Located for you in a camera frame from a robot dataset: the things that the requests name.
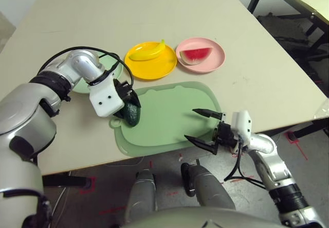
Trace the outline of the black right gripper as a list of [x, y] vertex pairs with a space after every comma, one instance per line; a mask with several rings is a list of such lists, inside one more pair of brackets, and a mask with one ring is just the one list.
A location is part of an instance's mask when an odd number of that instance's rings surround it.
[[193, 109], [192, 111], [204, 117], [213, 117], [219, 120], [217, 127], [214, 129], [212, 141], [206, 142], [200, 138], [184, 135], [184, 137], [193, 145], [217, 154], [219, 146], [229, 148], [230, 152], [236, 154], [237, 139], [231, 131], [231, 126], [225, 123], [226, 114], [212, 111], [209, 109]]

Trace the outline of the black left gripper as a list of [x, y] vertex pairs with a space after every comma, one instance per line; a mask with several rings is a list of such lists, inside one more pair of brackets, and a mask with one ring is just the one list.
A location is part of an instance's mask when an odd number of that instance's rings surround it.
[[[140, 108], [141, 104], [136, 92], [132, 89], [132, 86], [127, 82], [120, 82], [118, 79], [114, 79], [114, 86], [118, 96], [128, 103]], [[113, 114], [115, 117], [120, 119], [125, 119], [125, 111], [124, 109], [120, 109], [116, 113]]]

